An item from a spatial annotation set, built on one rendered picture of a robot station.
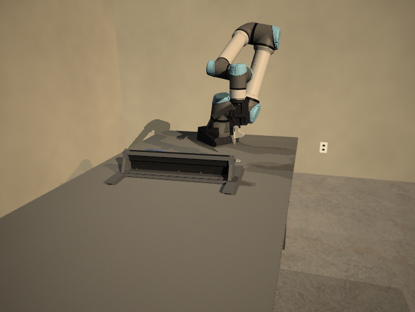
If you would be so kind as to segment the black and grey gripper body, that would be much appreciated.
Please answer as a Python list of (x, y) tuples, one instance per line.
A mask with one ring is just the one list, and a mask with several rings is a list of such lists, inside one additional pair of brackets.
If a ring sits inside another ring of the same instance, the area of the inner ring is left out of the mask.
[[(229, 120), (231, 120), (235, 125), (248, 125), (250, 122), (250, 112), (248, 111), (248, 103), (250, 99), (243, 100), (232, 100), (230, 102), (234, 103), (236, 109), (230, 111)], [(240, 104), (240, 105), (239, 105)]]

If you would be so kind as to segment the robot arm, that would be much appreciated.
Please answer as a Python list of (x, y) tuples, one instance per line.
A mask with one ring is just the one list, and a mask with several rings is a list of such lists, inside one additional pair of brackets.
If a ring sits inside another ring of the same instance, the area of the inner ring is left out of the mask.
[[(212, 77), (229, 80), (229, 93), (217, 93), (213, 96), (210, 120), (206, 132), (212, 136), (224, 138), (230, 136), (229, 115), (236, 109), (232, 100), (250, 99), (248, 111), (250, 122), (254, 123), (261, 109), (258, 95), (270, 55), (278, 50), (280, 28), (267, 24), (247, 23), (238, 27), (232, 39), (217, 60), (207, 63), (206, 73)], [(244, 63), (233, 63), (241, 49), (247, 44), (254, 45), (254, 57), (251, 67)]]

